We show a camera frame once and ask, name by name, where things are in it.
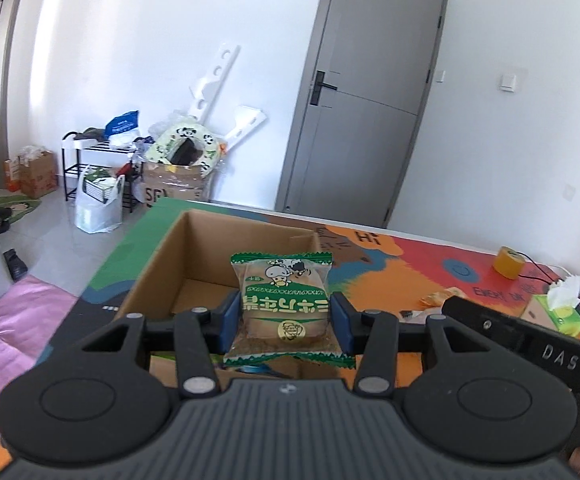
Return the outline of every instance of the pink sheet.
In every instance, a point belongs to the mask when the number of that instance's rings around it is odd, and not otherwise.
[[[0,391],[33,367],[76,298],[27,276],[0,298]]]

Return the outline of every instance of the green floor mat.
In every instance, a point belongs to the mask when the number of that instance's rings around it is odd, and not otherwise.
[[[11,224],[34,211],[40,203],[40,200],[34,200],[25,195],[0,196],[0,207],[12,209]]]

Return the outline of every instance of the shoe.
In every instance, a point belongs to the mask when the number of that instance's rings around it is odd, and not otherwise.
[[[0,218],[0,235],[10,228],[10,220]]]
[[[12,209],[9,207],[0,207],[0,218],[3,220],[7,220],[12,216]]]
[[[3,257],[6,259],[8,270],[14,282],[18,282],[28,273],[28,266],[17,256],[14,249],[4,252]]]

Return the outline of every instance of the yellow tape roll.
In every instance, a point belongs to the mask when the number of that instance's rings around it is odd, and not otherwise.
[[[509,247],[501,247],[494,258],[493,267],[496,272],[508,280],[515,280],[521,274],[525,258]]]

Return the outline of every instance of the white wall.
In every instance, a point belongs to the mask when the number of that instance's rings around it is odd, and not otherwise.
[[[59,150],[71,130],[140,110],[140,126],[187,108],[223,41],[242,50],[208,125],[233,109],[269,121],[231,154],[215,198],[273,208],[319,0],[21,0],[8,86],[10,152]]]
[[[436,68],[390,228],[580,270],[580,0],[449,0]]]

